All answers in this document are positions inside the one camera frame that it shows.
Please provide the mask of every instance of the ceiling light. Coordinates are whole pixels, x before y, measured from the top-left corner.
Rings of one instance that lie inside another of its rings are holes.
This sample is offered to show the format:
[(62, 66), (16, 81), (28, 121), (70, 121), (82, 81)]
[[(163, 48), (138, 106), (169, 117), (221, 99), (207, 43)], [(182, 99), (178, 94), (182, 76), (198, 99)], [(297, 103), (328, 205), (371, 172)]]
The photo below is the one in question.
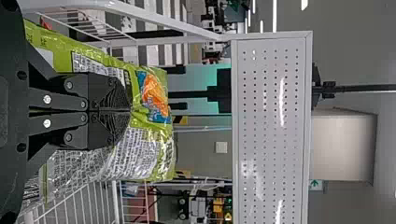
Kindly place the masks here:
[(301, 11), (304, 11), (308, 7), (308, 0), (301, 0)]

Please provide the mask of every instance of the white wall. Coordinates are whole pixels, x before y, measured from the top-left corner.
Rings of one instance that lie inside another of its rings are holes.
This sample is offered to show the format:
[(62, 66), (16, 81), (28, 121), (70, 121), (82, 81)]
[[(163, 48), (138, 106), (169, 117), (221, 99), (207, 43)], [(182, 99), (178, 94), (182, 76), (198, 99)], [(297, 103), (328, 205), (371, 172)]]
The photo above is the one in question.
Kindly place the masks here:
[(329, 182), (324, 193), (309, 193), (309, 224), (374, 224), (373, 187)]

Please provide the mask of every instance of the wire shelf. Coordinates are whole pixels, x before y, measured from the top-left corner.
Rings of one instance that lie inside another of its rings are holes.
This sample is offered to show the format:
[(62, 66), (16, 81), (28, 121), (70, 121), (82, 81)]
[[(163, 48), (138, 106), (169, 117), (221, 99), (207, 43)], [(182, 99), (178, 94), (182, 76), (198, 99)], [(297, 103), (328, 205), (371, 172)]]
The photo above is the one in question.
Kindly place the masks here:
[(111, 40), (114, 39), (129, 39), (136, 42), (134, 38), (123, 31), (95, 18), (84, 10), (60, 7), (59, 11), (36, 12), (35, 14), (102, 41), (109, 46)]

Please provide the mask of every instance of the black metal bar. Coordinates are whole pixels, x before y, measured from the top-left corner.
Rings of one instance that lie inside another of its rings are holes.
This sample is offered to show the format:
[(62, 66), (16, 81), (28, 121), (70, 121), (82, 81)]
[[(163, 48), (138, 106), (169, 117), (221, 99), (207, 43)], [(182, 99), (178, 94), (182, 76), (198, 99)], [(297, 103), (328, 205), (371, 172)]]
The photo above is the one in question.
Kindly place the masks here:
[(387, 92), (396, 91), (395, 84), (385, 85), (359, 85), (359, 86), (336, 86), (333, 88), (312, 87), (313, 93), (346, 93), (346, 92)]
[(50, 143), (44, 145), (34, 156), (27, 162), (26, 165), (26, 180), (28, 180), (32, 175), (34, 175), (40, 167), (46, 163), (46, 161), (52, 156), (52, 154), (59, 147), (54, 146)]
[(30, 88), (29, 106), (47, 109), (85, 111), (89, 105), (88, 101), (81, 97)]
[(208, 91), (171, 91), (168, 93), (169, 98), (181, 99), (181, 98), (206, 98), (210, 97)]
[(174, 104), (169, 104), (169, 106), (173, 110), (187, 110), (189, 108), (187, 103), (174, 103)]
[(59, 75), (52, 69), (52, 67), (46, 63), (46, 60), (35, 50), (35, 48), (30, 44), (26, 43), (26, 54), (29, 64), (32, 65), (35, 70), (41, 74), (46, 80), (58, 77)]
[(29, 134), (36, 135), (60, 129), (73, 128), (87, 123), (86, 113), (52, 114), (29, 118)]

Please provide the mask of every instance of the wall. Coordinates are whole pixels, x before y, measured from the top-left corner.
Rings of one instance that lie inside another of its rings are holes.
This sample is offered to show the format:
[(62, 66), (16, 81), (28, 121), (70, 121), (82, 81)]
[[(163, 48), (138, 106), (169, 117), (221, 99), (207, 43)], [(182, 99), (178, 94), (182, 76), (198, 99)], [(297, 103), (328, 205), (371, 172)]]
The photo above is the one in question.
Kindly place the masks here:
[[(233, 177), (232, 131), (179, 133), (177, 169), (194, 175)], [(228, 153), (217, 154), (216, 142), (228, 142)]]
[(309, 224), (373, 224), (374, 189), (365, 183), (329, 182), (309, 193)]

